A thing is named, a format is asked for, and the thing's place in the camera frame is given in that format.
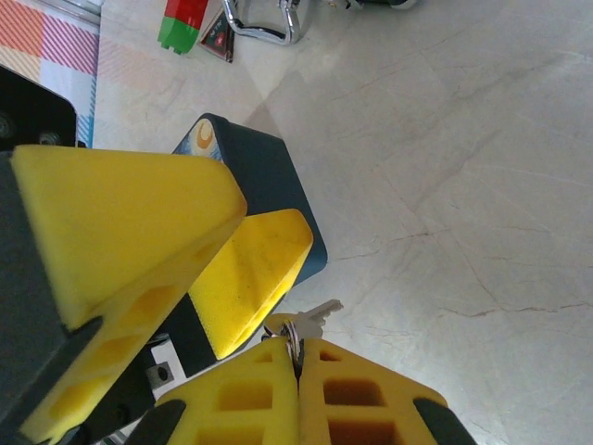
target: yellow foam pad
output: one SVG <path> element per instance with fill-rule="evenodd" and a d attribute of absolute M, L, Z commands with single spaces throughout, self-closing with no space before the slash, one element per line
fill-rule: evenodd
<path fill-rule="evenodd" d="M 33 442 L 84 421 L 246 213 L 205 158 L 20 146 L 19 191 L 62 322 L 103 325 L 30 415 Z"/>
<path fill-rule="evenodd" d="M 249 339 L 290 289 L 312 242 L 298 210 L 243 219 L 189 291 L 218 359 Z"/>
<path fill-rule="evenodd" d="M 168 445 L 297 445 L 298 395 L 285 338 L 272 338 L 161 397 L 186 403 Z"/>
<path fill-rule="evenodd" d="M 305 340 L 300 445 L 436 445 L 414 406 L 436 391 L 320 338 Z"/>

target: green plastic piece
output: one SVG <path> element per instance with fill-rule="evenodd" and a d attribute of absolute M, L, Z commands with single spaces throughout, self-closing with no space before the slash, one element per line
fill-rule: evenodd
<path fill-rule="evenodd" d="M 160 45 L 173 48 L 175 54 L 188 53 L 196 44 L 199 30 L 172 17 L 163 17 L 157 40 Z"/>

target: white tile floor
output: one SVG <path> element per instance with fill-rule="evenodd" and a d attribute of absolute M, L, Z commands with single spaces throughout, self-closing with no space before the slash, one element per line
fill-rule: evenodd
<path fill-rule="evenodd" d="M 315 4 L 302 42 L 239 38 L 233 65 L 160 49 L 163 8 L 105 4 L 96 144 L 171 151 L 205 111 L 280 135 L 330 254 L 283 311 L 341 299 L 325 338 L 479 443 L 591 443 L 590 0 Z"/>

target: key ring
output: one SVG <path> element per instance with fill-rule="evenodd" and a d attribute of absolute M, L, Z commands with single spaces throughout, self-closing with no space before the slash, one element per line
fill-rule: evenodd
<path fill-rule="evenodd" d="M 288 338 L 288 354 L 295 367 L 298 367 L 298 359 L 300 357 L 300 338 L 298 338 L 297 327 L 292 320 L 286 320 L 282 323 L 280 330 L 282 337 Z"/>

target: chrome metal handle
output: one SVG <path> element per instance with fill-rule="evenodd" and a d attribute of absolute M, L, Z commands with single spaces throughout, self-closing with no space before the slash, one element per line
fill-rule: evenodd
<path fill-rule="evenodd" d="M 283 15 L 285 31 L 276 31 L 263 26 L 244 24 L 238 18 L 234 0 L 222 0 L 226 19 L 233 31 L 238 35 L 253 37 L 277 45 L 292 45 L 300 39 L 300 24 L 298 23 L 298 0 L 280 0 L 279 7 Z"/>

